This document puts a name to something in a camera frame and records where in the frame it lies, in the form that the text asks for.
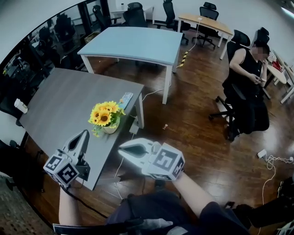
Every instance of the person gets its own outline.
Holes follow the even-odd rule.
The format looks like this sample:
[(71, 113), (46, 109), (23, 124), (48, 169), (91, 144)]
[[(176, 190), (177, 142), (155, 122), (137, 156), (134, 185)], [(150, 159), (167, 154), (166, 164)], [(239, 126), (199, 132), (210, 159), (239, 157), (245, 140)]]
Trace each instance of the person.
[[(223, 87), (235, 111), (233, 133), (231, 133), (233, 139), (241, 133), (250, 134), (253, 131), (264, 131), (269, 128), (268, 111), (260, 96), (260, 90), (266, 84), (268, 65), (266, 59), (269, 54), (270, 48), (265, 42), (255, 41), (251, 50), (245, 48), (236, 50), (230, 62), (230, 73)], [(232, 84), (239, 88), (245, 100), (232, 91)]]
[[(138, 223), (135, 226), (136, 231), (129, 230), (128, 234), (209, 235), (222, 233), (249, 235), (248, 230), (238, 220), (232, 209), (221, 207), (210, 194), (184, 172), (179, 174), (173, 184), (199, 218), (198, 225), (191, 222), (187, 212), (180, 204), (179, 197), (164, 189), (162, 180), (155, 182), (155, 193), (130, 196), (123, 200), (115, 212), (107, 218), (104, 227), (121, 225), (123, 222), (139, 218), (144, 222)], [(70, 190), (72, 193), (77, 193), (74, 188), (70, 188)], [(59, 222), (65, 226), (78, 226), (81, 223), (77, 201), (63, 189), (60, 192)]]

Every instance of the human arm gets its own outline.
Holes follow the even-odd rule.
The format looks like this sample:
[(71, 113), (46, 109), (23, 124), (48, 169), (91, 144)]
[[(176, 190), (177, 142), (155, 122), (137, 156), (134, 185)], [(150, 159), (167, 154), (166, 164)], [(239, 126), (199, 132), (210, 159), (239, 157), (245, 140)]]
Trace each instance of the human arm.
[[(76, 194), (75, 188), (69, 188), (68, 191), (73, 195)], [(60, 188), (59, 223), (61, 225), (79, 226), (80, 222), (78, 202)]]
[(260, 79), (261, 79), (261, 83), (260, 83), (260, 86), (261, 87), (264, 87), (265, 84), (266, 84), (266, 79), (267, 79), (267, 65), (268, 65), (268, 62), (267, 60), (264, 60), (262, 61), (262, 69), (261, 69), (261, 76), (260, 76)]
[(244, 48), (239, 49), (235, 52), (234, 57), (232, 58), (230, 62), (230, 68), (234, 70), (236, 73), (239, 73), (240, 75), (243, 75), (247, 78), (249, 78), (252, 82), (255, 84), (259, 84), (259, 77), (255, 74), (247, 72), (245, 69), (243, 69), (240, 64), (243, 63), (246, 56), (246, 50)]
[(181, 172), (178, 179), (173, 181), (173, 183), (186, 203), (198, 217), (210, 202), (215, 201), (213, 196), (205, 192), (184, 172)]

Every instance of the light blue table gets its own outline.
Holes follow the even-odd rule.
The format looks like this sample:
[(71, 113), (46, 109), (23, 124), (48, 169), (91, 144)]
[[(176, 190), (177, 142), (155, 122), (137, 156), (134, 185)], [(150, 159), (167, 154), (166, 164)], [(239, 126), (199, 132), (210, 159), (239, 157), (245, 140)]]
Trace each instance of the light blue table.
[(88, 56), (130, 59), (166, 66), (163, 104), (166, 104), (171, 73), (176, 72), (182, 33), (137, 27), (110, 27), (85, 45), (78, 54), (90, 73)]

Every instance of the wooden floor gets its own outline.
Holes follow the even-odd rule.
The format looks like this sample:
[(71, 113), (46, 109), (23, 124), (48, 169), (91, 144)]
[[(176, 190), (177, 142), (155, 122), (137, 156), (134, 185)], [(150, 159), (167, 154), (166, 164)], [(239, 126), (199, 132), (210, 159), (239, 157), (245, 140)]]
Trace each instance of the wooden floor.
[[(190, 49), (181, 46), (179, 61)], [(212, 46), (204, 48), (196, 46), (187, 56), (184, 67), (178, 68), (172, 76), (172, 84), (166, 105), (162, 104), (163, 92), (149, 95), (143, 102), (145, 128), (139, 130), (137, 137), (145, 137), (158, 142), (166, 142), (181, 150), (186, 160), (185, 171), (193, 180), (213, 195), (220, 204), (227, 201), (246, 203), (253, 207), (262, 204), (262, 186), (273, 176), (273, 170), (266, 168), (266, 163), (259, 160), (256, 153), (266, 149), (275, 157), (289, 158), (294, 151), (294, 103), (287, 101), (281, 105), (280, 100), (285, 93), (282, 84), (267, 88), (272, 100), (266, 101), (270, 116), (270, 127), (265, 132), (241, 135), (233, 143), (223, 137), (226, 124), (222, 118), (208, 120), (210, 113), (217, 112), (215, 98), (223, 95), (222, 82), (228, 76), (227, 56), (221, 61), (221, 48), (213, 50)], [(93, 66), (98, 61), (91, 60)], [(154, 64), (120, 60), (111, 66), (104, 75), (144, 84), (143, 94), (164, 87), (165, 68)], [(131, 134), (125, 133), (119, 143), (130, 140)], [(26, 150), (35, 154), (38, 147), (32, 139), (28, 139)], [(103, 175), (115, 175), (121, 157), (117, 151), (109, 156), (106, 171)], [(277, 173), (274, 180), (267, 183), (264, 200), (269, 202), (277, 196), (277, 187), (281, 180), (292, 175), (293, 165), (275, 162)], [(140, 195), (143, 190), (143, 177), (138, 170), (123, 162), (118, 175), (124, 180), (118, 183), (122, 197), (129, 193)], [(152, 191), (153, 180), (146, 178), (144, 193)], [(175, 190), (172, 184), (168, 188)], [(45, 177), (44, 193), (27, 192), (30, 201), (37, 207), (50, 223), (58, 223), (59, 189), (48, 176)], [(94, 191), (80, 189), (79, 196), (86, 203), (110, 215), (119, 205), (121, 199), (114, 184), (96, 187)], [(80, 206), (85, 225), (103, 224), (104, 219), (92, 211)], [(262, 234), (272, 234), (277, 225), (261, 229)]]

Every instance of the dark pants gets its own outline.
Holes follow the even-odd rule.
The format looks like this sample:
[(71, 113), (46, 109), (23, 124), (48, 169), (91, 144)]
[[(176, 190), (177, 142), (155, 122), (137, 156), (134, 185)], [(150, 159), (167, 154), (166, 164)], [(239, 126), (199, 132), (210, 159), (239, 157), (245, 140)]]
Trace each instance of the dark pants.
[(234, 99), (235, 124), (240, 133), (250, 134), (253, 131), (264, 131), (270, 126), (266, 105), (262, 99)]

